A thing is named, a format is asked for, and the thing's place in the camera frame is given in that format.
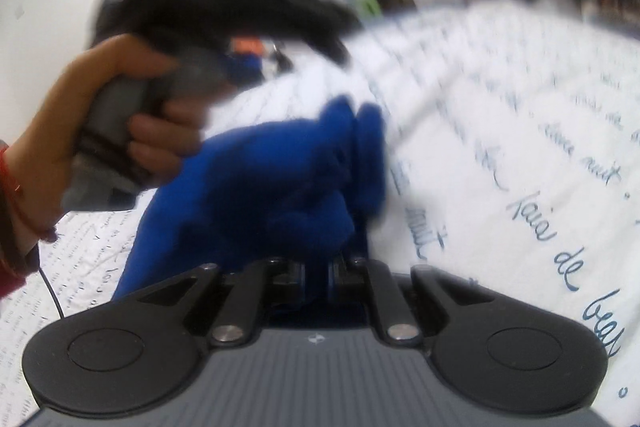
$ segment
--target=metal screw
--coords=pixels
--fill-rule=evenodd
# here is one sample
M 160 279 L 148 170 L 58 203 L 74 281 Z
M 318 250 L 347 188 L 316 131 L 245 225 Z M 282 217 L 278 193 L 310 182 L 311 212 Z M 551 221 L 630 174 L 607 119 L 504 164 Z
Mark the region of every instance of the metal screw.
M 233 324 L 228 326 L 218 326 L 213 330 L 212 336 L 215 340 L 222 343 L 239 341 L 244 336 L 242 328 Z
M 396 324 L 386 330 L 386 333 L 395 341 L 410 341 L 417 337 L 420 331 L 411 324 Z

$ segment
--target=human hand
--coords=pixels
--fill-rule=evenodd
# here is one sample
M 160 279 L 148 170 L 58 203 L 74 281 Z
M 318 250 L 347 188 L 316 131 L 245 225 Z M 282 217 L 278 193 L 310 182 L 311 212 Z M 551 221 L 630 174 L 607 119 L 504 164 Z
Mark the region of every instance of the human hand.
M 70 183 L 75 140 L 98 90 L 119 74 L 144 82 L 177 67 L 174 58 L 159 54 L 139 38 L 122 35 L 84 52 L 66 68 L 25 133 L 5 153 L 8 171 L 21 187 L 17 204 L 39 230 L 50 229 L 62 217 L 60 205 Z M 179 174 L 182 159 L 200 150 L 209 106 L 233 90 L 228 85 L 212 98 L 170 100 L 162 108 L 164 118 L 133 116 L 129 155 L 151 172 L 156 185 L 171 181 Z M 14 219 L 18 243 L 28 251 L 37 237 L 19 221 Z

